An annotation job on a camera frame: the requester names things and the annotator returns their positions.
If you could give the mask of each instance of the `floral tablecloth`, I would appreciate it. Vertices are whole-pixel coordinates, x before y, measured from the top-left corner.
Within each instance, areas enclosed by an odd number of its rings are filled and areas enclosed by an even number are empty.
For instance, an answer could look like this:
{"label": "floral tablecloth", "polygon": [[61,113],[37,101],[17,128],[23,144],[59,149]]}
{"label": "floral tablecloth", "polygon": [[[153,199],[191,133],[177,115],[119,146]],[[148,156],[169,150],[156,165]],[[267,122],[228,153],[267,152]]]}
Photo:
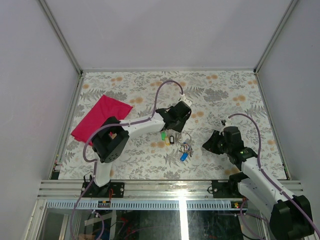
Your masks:
{"label": "floral tablecloth", "polygon": [[[285,179],[284,167],[252,71],[149,71],[149,72],[87,72],[78,100],[71,130],[105,94],[133,106],[126,119],[148,116],[152,112],[158,86],[166,80],[179,82],[186,97],[192,101],[192,115],[183,131],[191,135],[192,157],[180,161],[180,146],[167,146],[161,134],[150,133],[129,140],[121,156],[113,162],[112,179],[128,180],[211,180],[227,179],[238,172],[226,155],[216,155],[201,146],[220,121],[233,113],[245,113],[258,123],[262,136],[262,165],[276,178]],[[160,91],[157,108],[175,105],[179,88],[171,83]],[[258,135],[254,125],[236,116],[245,146],[258,150]],[[189,141],[182,134],[182,141]],[[92,163],[82,157],[84,143],[68,137],[59,179],[82,179],[93,170]],[[88,147],[87,156],[93,158]]]}

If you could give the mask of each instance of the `flower pattern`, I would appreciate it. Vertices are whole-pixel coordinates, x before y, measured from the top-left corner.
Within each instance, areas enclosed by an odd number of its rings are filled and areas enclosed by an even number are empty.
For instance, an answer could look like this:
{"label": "flower pattern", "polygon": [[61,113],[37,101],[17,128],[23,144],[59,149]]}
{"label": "flower pattern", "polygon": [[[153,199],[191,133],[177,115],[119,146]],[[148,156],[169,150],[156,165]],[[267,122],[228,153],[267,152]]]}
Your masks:
{"label": "flower pattern", "polygon": [[[112,179],[118,180],[211,180],[227,179],[238,169],[226,155],[204,150],[214,130],[221,129],[221,120],[233,113],[245,113],[257,122],[262,137],[261,162],[276,178],[285,179],[284,167],[272,128],[252,71],[159,71],[159,72],[87,72],[70,126],[73,130],[105,94],[133,106],[127,119],[149,116],[154,107],[158,87],[167,80],[175,80],[192,101],[192,114],[184,132],[191,135],[192,157],[180,161],[180,146],[167,146],[159,132],[149,133],[128,141],[121,156],[113,162]],[[166,84],[160,90],[157,108],[167,108],[179,100],[179,87]],[[239,127],[246,146],[258,150],[258,135],[246,118],[232,118]],[[175,135],[173,130],[167,135]],[[190,137],[182,134],[180,141]],[[63,155],[59,179],[82,179],[93,170],[93,164],[83,160],[83,142],[69,136]],[[92,159],[93,151],[87,149]]]}

